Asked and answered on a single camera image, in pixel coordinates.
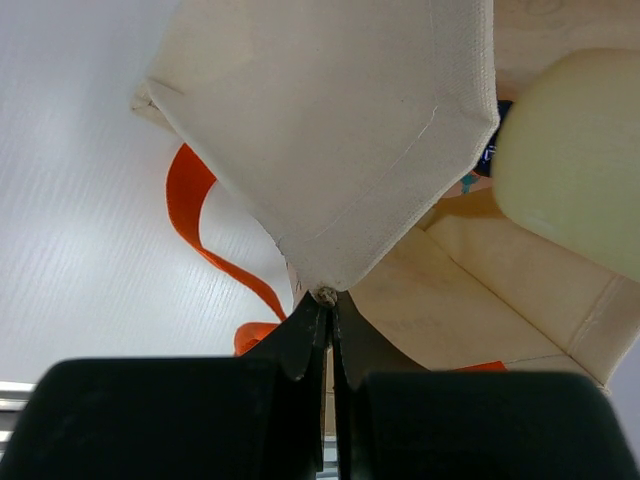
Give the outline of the green pump lotion bottle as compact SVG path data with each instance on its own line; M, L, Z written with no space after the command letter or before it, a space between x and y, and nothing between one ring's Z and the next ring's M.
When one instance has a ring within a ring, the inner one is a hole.
M639 53L580 50L516 99L492 160L512 221L639 278Z

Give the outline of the beige canvas bag orange handles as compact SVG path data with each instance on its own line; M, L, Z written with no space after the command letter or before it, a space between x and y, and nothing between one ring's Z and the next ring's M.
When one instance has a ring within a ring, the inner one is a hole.
M134 106L182 140L166 201L189 244L222 186L296 296L350 294L418 365L605 387L639 334L639 278L516 224L493 177L460 193L497 102L599 48L639 53L637 2L184 1Z

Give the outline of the aluminium rail base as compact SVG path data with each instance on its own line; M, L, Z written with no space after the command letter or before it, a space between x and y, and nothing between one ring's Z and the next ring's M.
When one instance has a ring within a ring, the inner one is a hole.
M18 417L26 407L35 385L33 383L0 382L0 450L4 454Z

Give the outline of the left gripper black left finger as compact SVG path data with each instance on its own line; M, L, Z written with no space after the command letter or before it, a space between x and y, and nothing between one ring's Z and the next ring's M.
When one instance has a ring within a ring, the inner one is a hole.
M312 479L323 465L328 312L305 297L237 357L94 358L37 384L5 479Z

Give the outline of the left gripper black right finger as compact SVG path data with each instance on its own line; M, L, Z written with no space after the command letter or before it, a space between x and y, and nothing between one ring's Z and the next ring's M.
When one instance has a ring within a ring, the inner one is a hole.
M340 293L331 314L343 479L635 479L609 402L563 372L430 371Z

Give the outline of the orange bottle blue spray top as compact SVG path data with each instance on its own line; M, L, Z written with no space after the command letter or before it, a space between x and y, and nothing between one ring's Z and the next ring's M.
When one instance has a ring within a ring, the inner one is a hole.
M482 182L486 182L492 177L492 159L496 153L497 140L499 137L499 133L504 123L509 110L512 108L513 101L512 100L499 100L497 102L498 106L498 114L499 114L499 124L493 135L491 136L489 142L485 146L479 160L476 162L474 168L466 174L460 180L460 193L461 194L469 194L473 189L478 189L478 184Z

